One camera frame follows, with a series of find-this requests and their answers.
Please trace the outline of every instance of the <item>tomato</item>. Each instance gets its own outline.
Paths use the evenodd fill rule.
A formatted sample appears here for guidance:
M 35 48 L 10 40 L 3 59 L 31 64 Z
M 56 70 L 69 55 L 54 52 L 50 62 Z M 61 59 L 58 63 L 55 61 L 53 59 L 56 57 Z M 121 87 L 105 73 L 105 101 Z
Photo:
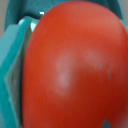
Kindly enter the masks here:
M 25 53 L 23 128 L 127 128 L 128 37 L 91 2 L 65 2 L 39 21 Z

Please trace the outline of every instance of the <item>teal object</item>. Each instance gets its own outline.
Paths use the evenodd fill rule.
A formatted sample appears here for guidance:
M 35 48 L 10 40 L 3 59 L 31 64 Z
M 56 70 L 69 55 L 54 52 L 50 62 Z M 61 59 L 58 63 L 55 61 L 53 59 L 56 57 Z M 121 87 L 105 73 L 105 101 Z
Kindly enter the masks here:
M 21 71 L 31 18 L 10 25 L 0 39 L 0 128 L 21 128 Z
M 108 123 L 108 121 L 104 121 L 102 126 L 103 128 L 110 128 L 110 124 Z
M 17 24 L 25 16 L 40 19 L 42 15 L 39 12 L 47 12 L 53 6 L 65 2 L 75 0 L 9 0 L 4 30 L 11 24 Z M 113 11 L 121 20 L 124 20 L 118 0 L 82 0 L 91 1 L 105 6 Z

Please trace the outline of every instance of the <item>teal plastic holder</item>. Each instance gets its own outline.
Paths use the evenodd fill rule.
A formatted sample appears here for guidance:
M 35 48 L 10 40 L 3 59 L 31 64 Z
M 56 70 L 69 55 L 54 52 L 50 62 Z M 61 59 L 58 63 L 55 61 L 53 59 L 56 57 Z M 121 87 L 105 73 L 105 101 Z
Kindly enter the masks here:
M 0 128 L 21 128 L 21 71 L 31 18 L 10 25 L 0 39 Z
M 7 27 L 11 24 L 17 24 L 19 20 L 25 16 L 30 16 L 35 19 L 40 19 L 42 16 L 40 12 L 46 13 L 50 8 L 65 1 L 75 1 L 75 0 L 9 0 L 6 16 L 5 16 L 4 30 L 6 30 Z M 119 0 L 82 0 L 82 1 L 91 1 L 100 4 L 110 9 L 121 20 L 124 21 Z

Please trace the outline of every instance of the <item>red tomato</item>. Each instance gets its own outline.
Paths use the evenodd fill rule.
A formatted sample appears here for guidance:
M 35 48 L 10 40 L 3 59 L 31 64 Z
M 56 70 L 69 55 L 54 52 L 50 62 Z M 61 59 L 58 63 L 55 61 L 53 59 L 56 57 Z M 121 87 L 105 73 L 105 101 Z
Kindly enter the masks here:
M 23 65 L 23 128 L 128 128 L 128 37 L 90 2 L 49 10 Z

